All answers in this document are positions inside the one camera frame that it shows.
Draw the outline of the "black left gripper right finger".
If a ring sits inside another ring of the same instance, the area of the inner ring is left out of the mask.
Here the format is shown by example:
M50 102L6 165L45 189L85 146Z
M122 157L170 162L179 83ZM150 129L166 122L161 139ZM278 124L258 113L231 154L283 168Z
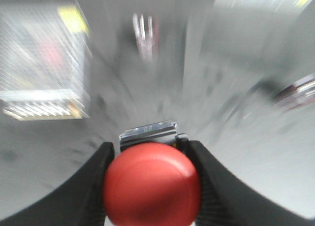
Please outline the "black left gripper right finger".
M313 226L263 197L226 169L199 141L189 141L187 156L201 178L197 226Z

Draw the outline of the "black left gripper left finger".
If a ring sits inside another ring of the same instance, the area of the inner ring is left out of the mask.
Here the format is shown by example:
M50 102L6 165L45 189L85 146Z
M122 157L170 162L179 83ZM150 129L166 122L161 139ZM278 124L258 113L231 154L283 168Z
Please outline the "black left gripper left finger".
M103 179L114 146L103 142L87 162L50 194L3 220L2 226L102 226Z

